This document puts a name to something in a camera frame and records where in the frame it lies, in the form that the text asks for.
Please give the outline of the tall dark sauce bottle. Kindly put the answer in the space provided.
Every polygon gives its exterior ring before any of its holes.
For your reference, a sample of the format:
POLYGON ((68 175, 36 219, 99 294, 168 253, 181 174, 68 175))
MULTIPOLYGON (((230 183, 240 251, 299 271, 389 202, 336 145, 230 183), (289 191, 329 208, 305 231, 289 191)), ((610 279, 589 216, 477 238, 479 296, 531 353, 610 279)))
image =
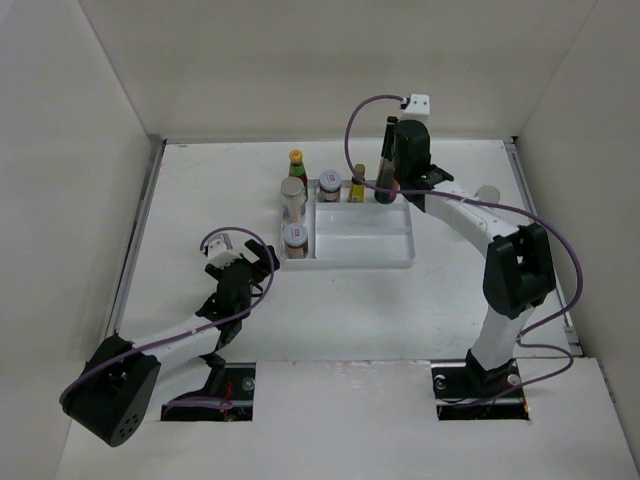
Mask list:
POLYGON ((377 190, 375 200, 380 204, 391 204, 396 199, 397 182, 394 177, 393 145, 394 130, 398 122, 395 116, 389 116, 386 121, 381 159, 376 178, 377 190))

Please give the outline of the orange label jar white lid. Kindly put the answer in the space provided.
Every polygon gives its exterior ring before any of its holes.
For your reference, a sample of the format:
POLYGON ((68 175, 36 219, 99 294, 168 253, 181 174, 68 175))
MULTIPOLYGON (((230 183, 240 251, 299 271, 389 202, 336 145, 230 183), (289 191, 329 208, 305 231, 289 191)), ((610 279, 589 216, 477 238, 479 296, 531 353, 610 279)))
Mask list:
POLYGON ((282 230, 285 254, 289 259, 304 259, 308 255, 308 231, 301 223, 287 224, 282 230))

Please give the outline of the white peppercorn jar blue label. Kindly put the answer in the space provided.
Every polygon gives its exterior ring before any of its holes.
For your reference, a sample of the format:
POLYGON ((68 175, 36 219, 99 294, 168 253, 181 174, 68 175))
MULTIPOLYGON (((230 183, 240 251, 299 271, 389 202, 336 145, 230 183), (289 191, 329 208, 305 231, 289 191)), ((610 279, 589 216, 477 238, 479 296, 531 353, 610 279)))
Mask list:
POLYGON ((301 179, 286 177, 280 187, 282 219, 286 224, 304 223, 306 219, 306 190, 301 179))

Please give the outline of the small yellow oil bottle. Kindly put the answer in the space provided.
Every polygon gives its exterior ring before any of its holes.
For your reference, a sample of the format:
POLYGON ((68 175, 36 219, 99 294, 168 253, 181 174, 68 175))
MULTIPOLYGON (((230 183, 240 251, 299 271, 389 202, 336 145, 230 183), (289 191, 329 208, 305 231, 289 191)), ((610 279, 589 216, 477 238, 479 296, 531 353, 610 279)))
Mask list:
POLYGON ((362 180, 365 179, 366 167, 363 164, 356 164, 356 175, 352 177, 348 202, 349 203, 362 203, 364 201, 365 186, 362 184, 362 180))

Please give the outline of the dark sauce jar white lid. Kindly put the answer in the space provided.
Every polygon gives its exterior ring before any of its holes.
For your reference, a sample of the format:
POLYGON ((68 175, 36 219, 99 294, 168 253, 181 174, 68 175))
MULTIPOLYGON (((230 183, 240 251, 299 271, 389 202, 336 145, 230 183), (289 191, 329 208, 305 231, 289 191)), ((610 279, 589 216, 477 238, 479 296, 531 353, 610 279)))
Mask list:
POLYGON ((335 170, 325 170, 318 178, 319 199, 323 203, 337 203, 341 198, 342 177, 335 170))

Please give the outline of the red chili sauce bottle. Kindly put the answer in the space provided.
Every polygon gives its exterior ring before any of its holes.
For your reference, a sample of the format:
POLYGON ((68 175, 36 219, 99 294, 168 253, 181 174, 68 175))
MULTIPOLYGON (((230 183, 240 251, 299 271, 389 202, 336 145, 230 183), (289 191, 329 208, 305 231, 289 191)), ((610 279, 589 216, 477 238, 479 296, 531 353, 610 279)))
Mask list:
POLYGON ((305 198, 308 198, 308 178, 303 162, 303 152, 299 149, 289 152, 289 176, 298 178, 303 183, 305 198))

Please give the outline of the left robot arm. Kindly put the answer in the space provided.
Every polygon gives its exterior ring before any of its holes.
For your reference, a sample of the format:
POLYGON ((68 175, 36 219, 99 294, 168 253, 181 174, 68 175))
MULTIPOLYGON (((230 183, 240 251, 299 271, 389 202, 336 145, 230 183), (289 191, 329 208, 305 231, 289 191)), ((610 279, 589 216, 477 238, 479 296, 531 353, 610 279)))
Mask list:
POLYGON ((219 350, 240 333, 280 268, 275 249, 262 241, 245 243, 248 259, 219 234, 204 248, 206 273, 215 291, 183 323, 142 340, 113 334, 103 340, 81 375, 61 394, 62 411, 111 447, 125 443, 139 428, 162 375, 201 359, 190 386, 206 399, 224 387, 225 362, 219 350))

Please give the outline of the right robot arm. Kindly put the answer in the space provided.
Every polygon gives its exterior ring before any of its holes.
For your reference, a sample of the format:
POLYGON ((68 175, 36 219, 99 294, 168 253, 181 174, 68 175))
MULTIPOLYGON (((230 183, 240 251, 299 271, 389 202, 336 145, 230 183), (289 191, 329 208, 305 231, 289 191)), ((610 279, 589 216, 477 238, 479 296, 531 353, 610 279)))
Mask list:
POLYGON ((467 354, 464 384, 489 394, 500 383, 500 368, 513 358, 518 334, 534 309, 555 290, 546 230, 537 223, 517 226, 431 162, 431 138, 424 123, 401 119, 394 126, 394 177, 405 198, 449 225, 485 259, 482 291, 488 310, 478 339, 467 354))

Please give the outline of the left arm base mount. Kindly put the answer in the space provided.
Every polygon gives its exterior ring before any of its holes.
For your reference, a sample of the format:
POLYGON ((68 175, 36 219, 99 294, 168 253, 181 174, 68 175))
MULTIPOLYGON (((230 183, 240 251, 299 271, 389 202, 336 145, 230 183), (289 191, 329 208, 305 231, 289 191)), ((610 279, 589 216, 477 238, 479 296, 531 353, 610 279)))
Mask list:
POLYGON ((162 422, 251 422, 253 420, 257 365, 227 363, 217 354, 205 357, 207 379, 196 390, 164 403, 162 422))

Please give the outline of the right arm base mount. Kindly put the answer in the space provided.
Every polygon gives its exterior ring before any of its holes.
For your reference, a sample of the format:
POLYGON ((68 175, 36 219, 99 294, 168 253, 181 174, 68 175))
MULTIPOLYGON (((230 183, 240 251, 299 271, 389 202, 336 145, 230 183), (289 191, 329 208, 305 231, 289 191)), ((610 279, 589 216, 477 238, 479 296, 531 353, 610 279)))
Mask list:
POLYGON ((514 359, 485 371, 468 352, 464 360, 432 362, 430 371, 440 421, 529 420, 514 359))

